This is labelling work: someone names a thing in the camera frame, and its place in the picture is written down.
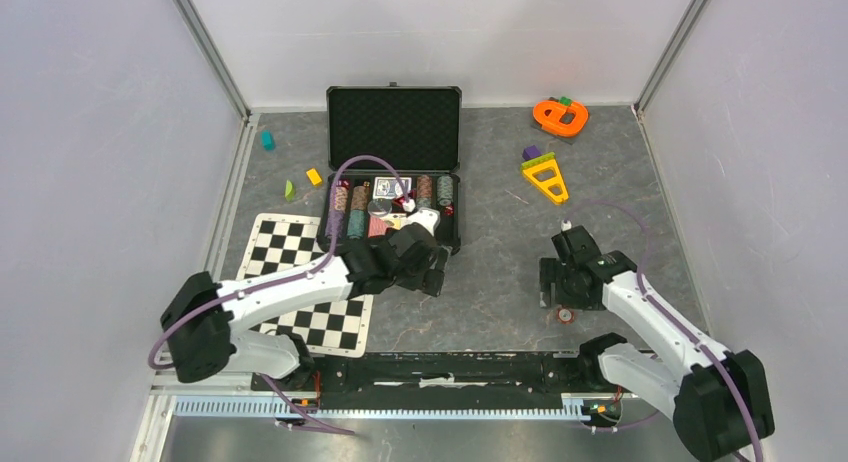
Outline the clear round disc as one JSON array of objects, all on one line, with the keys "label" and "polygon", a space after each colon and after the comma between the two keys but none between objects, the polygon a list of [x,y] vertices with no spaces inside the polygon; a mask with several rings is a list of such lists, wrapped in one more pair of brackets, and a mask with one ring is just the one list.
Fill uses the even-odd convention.
[{"label": "clear round disc", "polygon": [[372,199],[368,205],[368,213],[377,218],[381,218],[392,212],[393,202],[390,199]]}]

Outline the purple poker chip roll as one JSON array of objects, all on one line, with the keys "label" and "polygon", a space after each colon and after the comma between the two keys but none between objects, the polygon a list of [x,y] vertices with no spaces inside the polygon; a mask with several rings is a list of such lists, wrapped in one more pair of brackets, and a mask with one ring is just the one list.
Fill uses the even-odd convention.
[{"label": "purple poker chip roll", "polygon": [[328,239],[337,238],[340,231],[345,225],[345,213],[342,211],[332,210],[328,213],[325,226],[325,236]]}]

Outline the black poker carrying case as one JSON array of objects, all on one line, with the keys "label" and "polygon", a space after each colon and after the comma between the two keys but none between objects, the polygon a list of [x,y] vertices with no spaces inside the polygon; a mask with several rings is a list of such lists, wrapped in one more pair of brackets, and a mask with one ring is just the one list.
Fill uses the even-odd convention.
[{"label": "black poker carrying case", "polygon": [[[432,208],[440,212],[439,243],[457,254],[461,248],[457,170],[462,91],[457,86],[331,86],[326,91],[328,163],[331,177],[354,156],[385,160],[401,177],[432,178]],[[454,215],[442,215],[437,202],[439,177],[454,182]]]}]

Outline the brown poker chip roll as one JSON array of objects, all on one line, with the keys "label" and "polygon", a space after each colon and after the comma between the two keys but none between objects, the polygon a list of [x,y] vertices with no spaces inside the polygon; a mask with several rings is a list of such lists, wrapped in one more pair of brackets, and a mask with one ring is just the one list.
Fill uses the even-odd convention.
[{"label": "brown poker chip roll", "polygon": [[416,202],[422,207],[432,206],[432,178],[427,175],[416,179]]}]

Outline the grey green chip roll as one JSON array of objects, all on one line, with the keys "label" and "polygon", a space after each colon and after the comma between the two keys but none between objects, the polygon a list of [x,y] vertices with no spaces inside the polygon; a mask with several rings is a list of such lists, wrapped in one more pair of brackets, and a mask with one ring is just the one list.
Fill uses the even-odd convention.
[{"label": "grey green chip roll", "polygon": [[436,186],[437,202],[442,207],[448,207],[454,200],[454,185],[453,178],[450,175],[444,175],[438,178]]}]

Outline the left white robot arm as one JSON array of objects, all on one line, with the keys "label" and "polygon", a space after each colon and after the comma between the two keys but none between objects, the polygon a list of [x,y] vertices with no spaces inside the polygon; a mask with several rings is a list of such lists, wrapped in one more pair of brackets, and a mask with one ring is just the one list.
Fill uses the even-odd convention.
[{"label": "left white robot arm", "polygon": [[189,276],[160,317],[162,336],[148,364],[167,348],[168,367],[184,384],[221,372],[258,373],[290,389],[314,376],[302,336],[269,335],[255,326],[273,317],[322,303],[380,294],[398,286],[437,296],[444,280],[435,268],[444,249],[436,239],[440,214],[412,212],[398,230],[377,239],[347,240],[306,264],[250,279],[216,281],[209,272]]}]

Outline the brown 100 chip roll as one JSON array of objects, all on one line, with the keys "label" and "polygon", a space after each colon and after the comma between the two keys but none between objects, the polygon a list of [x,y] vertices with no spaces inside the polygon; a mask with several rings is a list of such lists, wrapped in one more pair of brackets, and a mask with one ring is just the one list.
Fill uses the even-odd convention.
[{"label": "brown 100 chip roll", "polygon": [[358,210],[362,212],[367,211],[367,206],[370,197],[370,188],[368,185],[359,185],[355,186],[352,191],[351,196],[351,210]]}]

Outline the pink brown chip roll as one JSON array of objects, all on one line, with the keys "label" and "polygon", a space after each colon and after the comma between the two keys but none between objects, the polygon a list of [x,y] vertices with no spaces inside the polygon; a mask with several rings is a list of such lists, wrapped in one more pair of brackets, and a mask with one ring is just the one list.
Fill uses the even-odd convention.
[{"label": "pink brown chip roll", "polygon": [[337,186],[331,190],[331,208],[337,212],[345,212],[347,208],[347,200],[349,189],[344,186]]}]

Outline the red white poker chip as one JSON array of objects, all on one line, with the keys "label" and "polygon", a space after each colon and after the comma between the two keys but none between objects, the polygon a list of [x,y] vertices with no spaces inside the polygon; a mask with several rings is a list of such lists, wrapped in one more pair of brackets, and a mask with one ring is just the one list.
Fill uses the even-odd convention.
[{"label": "red white poker chip", "polygon": [[556,312],[557,320],[562,324],[570,324],[575,320],[575,314],[567,308],[559,308]]}]

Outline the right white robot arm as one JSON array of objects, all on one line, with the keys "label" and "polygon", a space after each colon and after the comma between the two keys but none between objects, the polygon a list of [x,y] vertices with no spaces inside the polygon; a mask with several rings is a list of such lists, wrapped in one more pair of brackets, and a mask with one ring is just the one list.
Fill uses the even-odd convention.
[{"label": "right white robot arm", "polygon": [[643,353],[617,333],[580,345],[577,374],[591,390],[619,386],[666,416],[687,451],[715,461],[751,447],[776,426],[765,368],[751,351],[733,352],[698,329],[647,282],[620,251],[604,253],[582,225],[562,223],[556,257],[539,261],[541,303],[608,311],[649,346]]}]

